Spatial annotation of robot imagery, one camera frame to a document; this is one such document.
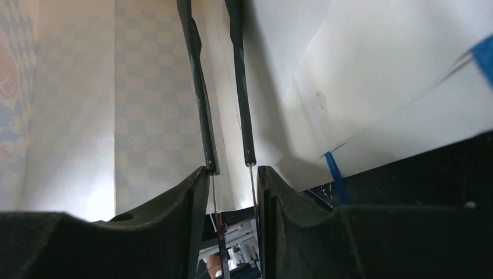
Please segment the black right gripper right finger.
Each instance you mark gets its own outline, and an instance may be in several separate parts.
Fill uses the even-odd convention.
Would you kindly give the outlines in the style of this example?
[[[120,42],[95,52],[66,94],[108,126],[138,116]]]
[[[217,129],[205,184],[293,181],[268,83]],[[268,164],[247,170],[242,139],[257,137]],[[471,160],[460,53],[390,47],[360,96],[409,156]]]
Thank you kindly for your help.
[[[264,278],[491,278],[492,2],[225,7]]]

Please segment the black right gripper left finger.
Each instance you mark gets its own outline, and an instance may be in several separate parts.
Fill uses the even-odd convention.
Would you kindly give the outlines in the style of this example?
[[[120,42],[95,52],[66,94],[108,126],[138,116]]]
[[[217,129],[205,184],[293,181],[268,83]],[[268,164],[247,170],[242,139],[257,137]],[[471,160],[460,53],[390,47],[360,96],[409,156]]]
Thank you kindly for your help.
[[[212,151],[171,188],[116,214],[119,159],[195,155],[165,135],[164,98],[198,105],[208,132],[190,1],[1,2],[1,277],[193,278]],[[177,78],[175,66],[186,69]]]

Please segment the checkered paper bread bag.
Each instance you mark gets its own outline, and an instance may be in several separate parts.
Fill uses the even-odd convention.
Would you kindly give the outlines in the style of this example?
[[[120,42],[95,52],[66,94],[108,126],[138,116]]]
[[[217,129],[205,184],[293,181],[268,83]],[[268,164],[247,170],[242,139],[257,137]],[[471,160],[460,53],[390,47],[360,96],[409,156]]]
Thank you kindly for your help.
[[[491,1],[244,1],[257,163],[303,191],[492,129]],[[1,2],[1,210],[107,220],[205,162],[176,1]]]

